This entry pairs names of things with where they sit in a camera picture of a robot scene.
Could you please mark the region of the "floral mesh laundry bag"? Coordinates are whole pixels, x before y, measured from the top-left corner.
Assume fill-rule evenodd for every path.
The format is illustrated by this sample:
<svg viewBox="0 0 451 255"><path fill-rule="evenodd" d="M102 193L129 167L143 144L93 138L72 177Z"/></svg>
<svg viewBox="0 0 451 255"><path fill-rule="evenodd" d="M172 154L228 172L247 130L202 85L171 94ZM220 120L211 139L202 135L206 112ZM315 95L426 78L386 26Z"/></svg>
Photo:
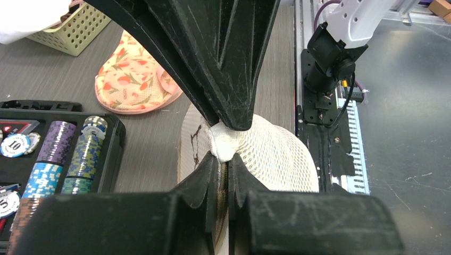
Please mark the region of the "floral mesh laundry bag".
<svg viewBox="0 0 451 255"><path fill-rule="evenodd" d="M168 72L126 31L95 78L98 102L117 114L155 111L174 102L182 93Z"/></svg>

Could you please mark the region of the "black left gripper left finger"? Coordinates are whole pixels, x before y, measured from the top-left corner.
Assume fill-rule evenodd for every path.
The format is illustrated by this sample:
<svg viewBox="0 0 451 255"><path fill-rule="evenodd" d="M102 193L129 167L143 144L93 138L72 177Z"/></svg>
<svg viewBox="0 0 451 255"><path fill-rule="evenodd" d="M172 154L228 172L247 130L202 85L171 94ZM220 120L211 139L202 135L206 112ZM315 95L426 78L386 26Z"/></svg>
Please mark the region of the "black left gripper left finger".
<svg viewBox="0 0 451 255"><path fill-rule="evenodd" d="M22 199L8 254L213 254L218 161L168 192Z"/></svg>

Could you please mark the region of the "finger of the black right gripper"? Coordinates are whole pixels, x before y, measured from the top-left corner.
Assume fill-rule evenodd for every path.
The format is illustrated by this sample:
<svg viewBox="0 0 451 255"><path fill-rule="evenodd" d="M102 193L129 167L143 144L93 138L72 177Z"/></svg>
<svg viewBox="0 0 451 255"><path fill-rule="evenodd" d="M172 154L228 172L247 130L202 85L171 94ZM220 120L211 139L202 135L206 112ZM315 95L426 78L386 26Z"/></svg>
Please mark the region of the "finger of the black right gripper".
<svg viewBox="0 0 451 255"><path fill-rule="evenodd" d="M91 1L175 80L208 124L246 131L279 1Z"/></svg>

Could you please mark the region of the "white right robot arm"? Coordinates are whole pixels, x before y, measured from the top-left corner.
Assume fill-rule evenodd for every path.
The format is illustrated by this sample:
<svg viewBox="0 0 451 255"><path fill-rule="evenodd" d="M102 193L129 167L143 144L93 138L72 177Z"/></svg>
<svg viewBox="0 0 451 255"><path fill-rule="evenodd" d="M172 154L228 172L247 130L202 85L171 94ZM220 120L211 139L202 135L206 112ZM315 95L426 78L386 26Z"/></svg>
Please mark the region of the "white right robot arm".
<svg viewBox="0 0 451 255"><path fill-rule="evenodd" d="M172 76L209 124L250 129L258 76L279 1L91 1ZM333 80L355 61L392 1L341 1L307 44Z"/></svg>

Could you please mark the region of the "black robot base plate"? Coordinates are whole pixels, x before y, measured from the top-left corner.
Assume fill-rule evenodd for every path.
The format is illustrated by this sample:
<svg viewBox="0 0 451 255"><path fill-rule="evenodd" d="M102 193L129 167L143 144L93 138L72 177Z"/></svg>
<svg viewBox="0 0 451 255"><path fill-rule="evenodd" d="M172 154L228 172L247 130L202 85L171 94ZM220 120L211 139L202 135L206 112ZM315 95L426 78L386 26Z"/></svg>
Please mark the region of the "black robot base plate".
<svg viewBox="0 0 451 255"><path fill-rule="evenodd" d="M323 193L343 193L341 177L354 175L355 167L351 156L347 113L338 121L341 107L340 93L336 90L316 94L304 85L307 74L314 67L314 59L303 49L296 59L295 86L295 135L303 142L314 161L319 190Z"/></svg>

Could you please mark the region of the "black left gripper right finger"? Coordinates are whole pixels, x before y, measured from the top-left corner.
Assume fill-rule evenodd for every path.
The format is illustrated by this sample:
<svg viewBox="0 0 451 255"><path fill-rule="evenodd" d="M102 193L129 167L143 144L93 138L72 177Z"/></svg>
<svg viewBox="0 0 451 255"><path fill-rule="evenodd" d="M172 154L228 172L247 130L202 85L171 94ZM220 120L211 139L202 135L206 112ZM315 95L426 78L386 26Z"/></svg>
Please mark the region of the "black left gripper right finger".
<svg viewBox="0 0 451 255"><path fill-rule="evenodd" d="M267 189L228 163L230 254L404 254L394 219L368 195Z"/></svg>

